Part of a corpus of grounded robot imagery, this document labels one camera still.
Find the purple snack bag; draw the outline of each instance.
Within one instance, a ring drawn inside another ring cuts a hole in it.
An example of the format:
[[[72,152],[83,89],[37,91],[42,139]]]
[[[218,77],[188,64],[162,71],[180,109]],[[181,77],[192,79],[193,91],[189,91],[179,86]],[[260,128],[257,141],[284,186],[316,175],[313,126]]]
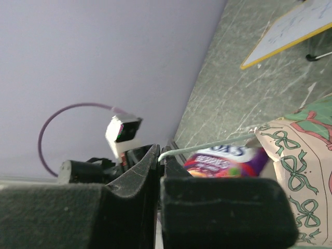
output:
[[[268,160],[263,148],[222,145],[198,150],[184,168],[196,177],[255,177]]]

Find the snack bag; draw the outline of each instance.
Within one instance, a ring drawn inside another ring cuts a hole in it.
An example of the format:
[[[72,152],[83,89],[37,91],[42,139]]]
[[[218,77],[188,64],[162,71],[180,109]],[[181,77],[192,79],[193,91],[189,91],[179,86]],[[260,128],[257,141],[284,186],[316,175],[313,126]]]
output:
[[[288,196],[297,245],[332,247],[332,94],[255,133]]]
[[[198,150],[184,168],[195,177],[259,176],[268,160],[263,148],[224,145]]]

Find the gray marble floor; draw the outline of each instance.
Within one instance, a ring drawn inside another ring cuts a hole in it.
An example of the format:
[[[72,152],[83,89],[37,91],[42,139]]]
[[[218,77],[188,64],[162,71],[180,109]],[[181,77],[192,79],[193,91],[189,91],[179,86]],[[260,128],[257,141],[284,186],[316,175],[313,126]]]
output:
[[[246,133],[332,92],[332,29],[246,70],[240,64],[295,0],[229,0],[175,136],[180,148]]]

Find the black plastic part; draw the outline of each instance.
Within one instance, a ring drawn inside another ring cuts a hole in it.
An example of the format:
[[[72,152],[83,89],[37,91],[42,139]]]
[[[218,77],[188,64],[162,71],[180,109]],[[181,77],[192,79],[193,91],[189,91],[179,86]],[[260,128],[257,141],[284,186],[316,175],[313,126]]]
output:
[[[171,147],[166,146],[162,153],[169,150],[171,150]],[[186,171],[181,164],[179,164],[175,156],[166,157],[163,163],[165,165],[165,177],[192,177],[191,174]]]
[[[0,191],[0,248],[153,249],[158,145],[107,186],[8,186]]]
[[[307,61],[313,62],[313,61],[319,61],[319,59],[316,59],[317,56],[312,56],[311,54],[306,55]]]
[[[136,165],[139,161],[142,160],[142,158],[145,156],[145,154],[149,151],[149,149],[152,147],[152,144],[142,146],[140,148],[131,149],[129,151],[124,152],[124,156],[126,157],[127,166],[129,168]]]
[[[96,160],[90,161],[102,162],[79,162],[68,160],[60,167],[58,175],[58,183],[101,183],[107,184],[118,178],[123,172],[121,167],[115,166],[110,160]]]
[[[164,248],[272,248],[299,232],[283,189],[263,178],[171,178],[161,183]]]

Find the green ribbon bow print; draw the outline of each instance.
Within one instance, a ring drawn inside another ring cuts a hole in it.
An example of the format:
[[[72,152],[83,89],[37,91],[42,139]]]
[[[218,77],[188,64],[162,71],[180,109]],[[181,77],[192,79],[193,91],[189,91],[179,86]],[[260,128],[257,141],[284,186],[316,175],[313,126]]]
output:
[[[298,217],[295,218],[296,221],[296,226],[297,227],[301,227],[302,226],[302,219],[306,218],[305,220],[305,227],[318,227],[321,224],[321,220],[315,216],[313,213],[316,211],[317,207],[318,207],[318,202],[316,200],[313,199],[309,199],[304,201],[301,205],[298,201],[294,200],[291,196],[289,197],[289,201],[291,203],[293,203],[298,212],[301,213],[302,215],[299,215]],[[308,210],[306,208],[307,205],[309,204],[313,204],[313,207],[311,210]],[[314,222],[314,224],[309,224],[309,221],[312,220]]]
[[[288,179],[288,187],[291,191],[299,191],[304,186],[306,186],[309,190],[313,191],[316,195],[319,192],[317,188],[310,185],[308,178],[302,174],[304,170],[307,168],[307,162],[304,160],[304,156],[307,153],[301,150],[300,154],[298,155],[299,161],[302,163],[302,166],[297,169],[298,160],[294,156],[286,156],[280,159],[280,162],[285,170],[290,173],[290,178]],[[293,180],[297,179],[300,181],[299,185],[293,187]]]
[[[311,242],[311,239],[315,239],[315,236],[317,234],[321,233],[319,229],[317,229],[315,232],[312,232],[311,234],[307,235],[304,232],[300,232],[299,233],[299,238],[297,240],[297,242],[307,242],[308,244],[311,245],[316,245],[315,243]]]
[[[273,139],[276,139],[275,145],[277,147],[279,147],[278,151],[276,152],[276,154],[278,154],[279,156],[281,155],[281,153],[284,151],[284,146],[280,145],[281,142],[284,143],[285,147],[287,149],[297,149],[300,148],[300,144],[298,142],[295,142],[294,140],[290,140],[287,138],[288,133],[286,131],[276,131],[273,134],[269,134],[269,133],[261,133],[261,135],[263,136],[269,136]]]

